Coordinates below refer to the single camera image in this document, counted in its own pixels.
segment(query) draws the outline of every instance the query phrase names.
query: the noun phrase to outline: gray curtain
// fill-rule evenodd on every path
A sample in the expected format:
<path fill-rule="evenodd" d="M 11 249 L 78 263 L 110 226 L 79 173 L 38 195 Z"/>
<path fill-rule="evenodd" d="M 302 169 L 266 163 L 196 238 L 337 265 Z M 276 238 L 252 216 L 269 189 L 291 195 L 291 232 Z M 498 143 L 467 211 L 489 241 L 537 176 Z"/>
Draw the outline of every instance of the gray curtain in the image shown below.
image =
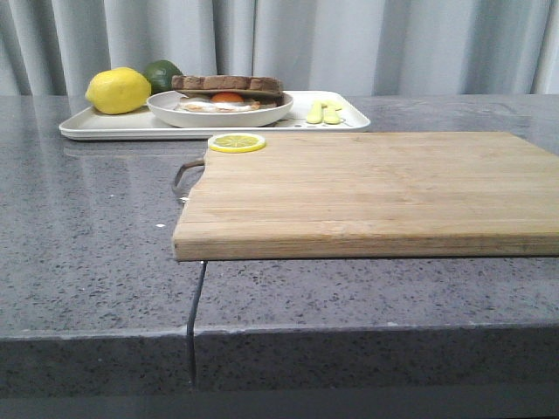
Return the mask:
<path fill-rule="evenodd" d="M 559 93 L 558 0 L 0 0 L 0 94 L 116 66 L 343 95 Z"/>

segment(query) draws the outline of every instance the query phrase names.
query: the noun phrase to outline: granite countertop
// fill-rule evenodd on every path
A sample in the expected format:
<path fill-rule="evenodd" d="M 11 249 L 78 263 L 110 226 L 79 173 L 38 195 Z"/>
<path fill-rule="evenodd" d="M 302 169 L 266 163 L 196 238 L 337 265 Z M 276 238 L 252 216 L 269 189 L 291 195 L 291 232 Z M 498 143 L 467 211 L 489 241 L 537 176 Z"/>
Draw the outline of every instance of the granite countertop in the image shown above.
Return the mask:
<path fill-rule="evenodd" d="M 559 154 L 557 96 L 348 99 L 369 131 L 508 131 Z M 559 258 L 178 264 L 170 182 L 205 141 L 61 136 L 85 105 L 0 99 L 0 398 L 559 386 Z"/>

